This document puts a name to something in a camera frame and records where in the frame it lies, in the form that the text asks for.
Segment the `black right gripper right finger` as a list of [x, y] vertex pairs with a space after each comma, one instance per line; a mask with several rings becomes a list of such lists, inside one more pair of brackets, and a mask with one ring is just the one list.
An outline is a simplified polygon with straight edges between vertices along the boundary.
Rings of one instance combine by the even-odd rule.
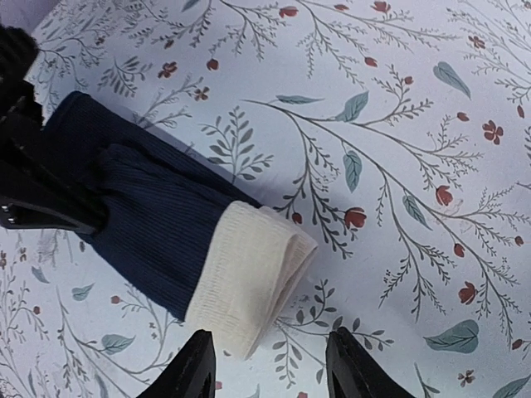
[[331, 398], [413, 398], [345, 327], [329, 334], [325, 355]]

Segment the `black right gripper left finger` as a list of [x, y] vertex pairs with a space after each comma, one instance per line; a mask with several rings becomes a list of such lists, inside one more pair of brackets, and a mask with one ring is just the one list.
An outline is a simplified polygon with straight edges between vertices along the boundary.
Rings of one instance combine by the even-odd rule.
[[214, 398], [216, 353], [212, 333], [197, 330], [140, 398]]

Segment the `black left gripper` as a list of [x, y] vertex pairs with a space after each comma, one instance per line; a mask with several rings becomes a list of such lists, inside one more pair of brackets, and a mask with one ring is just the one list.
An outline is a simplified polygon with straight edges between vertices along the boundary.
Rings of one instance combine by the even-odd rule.
[[47, 168], [40, 144], [32, 147], [42, 106], [25, 78], [38, 53], [23, 29], [1, 25], [1, 226], [95, 233], [105, 223], [104, 205]]

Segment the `navy blue underwear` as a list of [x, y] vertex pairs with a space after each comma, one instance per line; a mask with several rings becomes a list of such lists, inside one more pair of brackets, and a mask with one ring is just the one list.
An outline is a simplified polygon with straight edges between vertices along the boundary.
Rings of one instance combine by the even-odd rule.
[[317, 242], [224, 177], [89, 95], [67, 95], [43, 132], [55, 172], [107, 210], [86, 237], [136, 289], [249, 358]]

